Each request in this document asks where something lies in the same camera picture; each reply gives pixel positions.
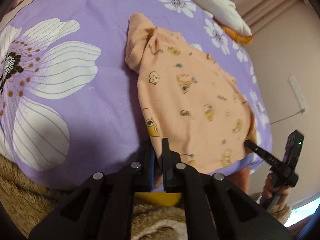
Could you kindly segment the person's right hand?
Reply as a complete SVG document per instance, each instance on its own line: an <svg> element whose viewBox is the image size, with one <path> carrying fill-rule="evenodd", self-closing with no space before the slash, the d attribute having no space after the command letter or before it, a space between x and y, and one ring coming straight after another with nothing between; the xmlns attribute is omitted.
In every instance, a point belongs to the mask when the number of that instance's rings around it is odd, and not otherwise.
<svg viewBox="0 0 320 240"><path fill-rule="evenodd" d="M276 189L272 183L272 179L273 179L273 173L269 173L265 180L265 186L263 187L261 196L264 199L270 199L272 197L272 193L278 192L278 194L280 195L280 198L276 204L276 207L278 209L282 209L285 206L287 198L291 193L291 188L285 186L285 187Z"/></svg>

